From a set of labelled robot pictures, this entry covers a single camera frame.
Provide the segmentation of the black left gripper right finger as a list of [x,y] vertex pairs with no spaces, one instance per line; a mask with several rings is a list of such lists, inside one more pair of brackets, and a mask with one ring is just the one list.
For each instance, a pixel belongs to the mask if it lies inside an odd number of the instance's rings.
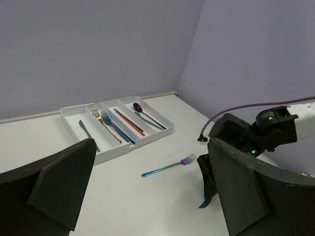
[[315,179],[245,154],[219,139],[208,143],[231,236],[313,236]]

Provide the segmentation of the iridescent green fork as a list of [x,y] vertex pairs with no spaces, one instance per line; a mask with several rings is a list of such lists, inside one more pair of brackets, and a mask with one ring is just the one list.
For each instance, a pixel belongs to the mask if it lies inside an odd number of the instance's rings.
[[165,167],[162,167],[162,168],[159,168],[159,169],[147,172],[147,173],[143,173],[141,175],[141,177],[148,177],[148,176],[151,176],[151,175],[156,174],[158,172],[161,172],[163,170],[166,170],[166,169],[169,169],[169,168],[173,168],[173,167],[176,167],[176,166],[179,166],[179,165],[183,165],[183,166],[188,165],[188,164],[192,163],[196,158],[197,157],[196,157],[195,154],[191,154],[190,156],[182,159],[181,161],[179,161],[177,163],[174,163],[174,164],[171,164],[171,165],[168,165],[168,166],[165,166]]

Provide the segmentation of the teal metal spoon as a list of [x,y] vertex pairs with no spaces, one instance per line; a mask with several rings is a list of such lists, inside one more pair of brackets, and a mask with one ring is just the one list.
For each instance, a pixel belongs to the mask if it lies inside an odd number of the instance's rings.
[[160,126],[158,126],[158,125],[156,125],[156,124],[150,122],[149,120],[147,120],[147,119],[141,117],[140,113],[138,113],[138,112],[134,112],[134,113],[135,113],[140,119],[142,119],[144,122],[146,122],[147,124],[149,124],[149,125],[151,125],[151,126],[157,128],[157,129],[159,129],[159,130],[164,130],[164,129],[161,128]]

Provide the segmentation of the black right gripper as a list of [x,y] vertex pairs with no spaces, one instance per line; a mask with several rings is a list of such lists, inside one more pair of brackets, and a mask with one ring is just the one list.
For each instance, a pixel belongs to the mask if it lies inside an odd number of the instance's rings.
[[264,151],[273,152],[279,145],[297,141],[294,120],[297,114],[286,106],[260,112],[253,124],[227,113],[210,131],[210,138],[218,138],[243,153],[258,157]]

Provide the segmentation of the dark chopstick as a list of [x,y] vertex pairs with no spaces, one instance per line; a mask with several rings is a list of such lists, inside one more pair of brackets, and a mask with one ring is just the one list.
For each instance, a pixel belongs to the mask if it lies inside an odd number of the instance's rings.
[[119,112],[116,108],[114,108],[114,111],[121,117],[123,118],[127,123],[129,123],[132,127],[134,127],[136,130],[139,132],[144,132],[142,128],[140,128],[138,125],[136,125],[134,122],[132,122],[130,119],[128,119],[126,116],[124,116],[121,112]]

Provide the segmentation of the ornate gold fork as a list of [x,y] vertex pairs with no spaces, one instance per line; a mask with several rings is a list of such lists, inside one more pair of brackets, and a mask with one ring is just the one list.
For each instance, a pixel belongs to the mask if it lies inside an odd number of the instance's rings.
[[117,138],[117,136],[114,135],[114,133],[106,126],[106,124],[104,123],[102,117],[100,116],[100,114],[99,114],[99,112],[98,112],[98,109],[93,108],[93,109],[91,110],[91,112],[92,112],[93,116],[107,129],[107,131],[108,131],[120,144],[122,144],[122,141],[121,141],[119,138]]

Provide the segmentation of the teal metal knife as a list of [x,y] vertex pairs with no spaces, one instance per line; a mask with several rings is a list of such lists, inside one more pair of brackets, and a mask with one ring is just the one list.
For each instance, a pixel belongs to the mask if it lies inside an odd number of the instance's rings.
[[200,206],[199,208],[206,208],[210,202],[212,201],[212,199],[209,199],[209,200],[205,200]]
[[87,130],[87,128],[86,128],[86,126],[84,125],[84,123],[83,123],[83,121],[80,119],[79,120],[79,126],[84,130],[84,132],[86,133],[86,135],[88,136],[88,138],[90,138],[90,139],[94,139],[93,137],[92,137],[92,135],[89,133],[89,131]]

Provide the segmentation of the orange chopstick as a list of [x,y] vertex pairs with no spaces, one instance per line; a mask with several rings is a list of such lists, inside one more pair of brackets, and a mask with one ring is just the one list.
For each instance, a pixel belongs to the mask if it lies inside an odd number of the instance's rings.
[[133,123],[130,119],[128,119],[126,116],[124,116],[121,112],[119,112],[117,109],[114,109],[114,111],[125,121],[127,122],[133,129],[135,129],[140,135],[143,137],[145,136],[145,133],[143,130],[137,126],[135,123]]

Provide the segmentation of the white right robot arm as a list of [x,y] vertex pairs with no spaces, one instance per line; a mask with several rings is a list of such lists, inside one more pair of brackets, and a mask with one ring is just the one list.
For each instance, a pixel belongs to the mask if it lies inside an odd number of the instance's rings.
[[218,138],[237,150],[258,157],[263,152],[315,134],[315,104],[290,104],[260,112],[253,124],[229,111],[213,125],[208,138]]

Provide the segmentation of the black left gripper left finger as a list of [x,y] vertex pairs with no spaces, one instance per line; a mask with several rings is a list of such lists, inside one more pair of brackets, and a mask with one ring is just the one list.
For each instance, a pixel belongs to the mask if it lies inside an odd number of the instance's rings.
[[75,230],[96,156],[93,139],[0,175],[2,236],[67,236]]

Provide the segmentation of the purple metal spoon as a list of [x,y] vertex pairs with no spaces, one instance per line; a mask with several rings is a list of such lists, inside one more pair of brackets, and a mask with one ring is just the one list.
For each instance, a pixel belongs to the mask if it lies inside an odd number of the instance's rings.
[[140,106],[140,104],[138,103],[133,103],[133,108],[135,109],[135,111],[139,112],[139,113],[143,113],[144,115],[146,115],[148,118],[150,118],[152,121],[154,121],[156,124],[158,124],[161,128],[166,129],[166,127],[164,127],[162,124],[160,124],[159,122],[157,122],[155,119],[153,119],[151,116],[149,116],[148,114],[146,114],[142,107]]

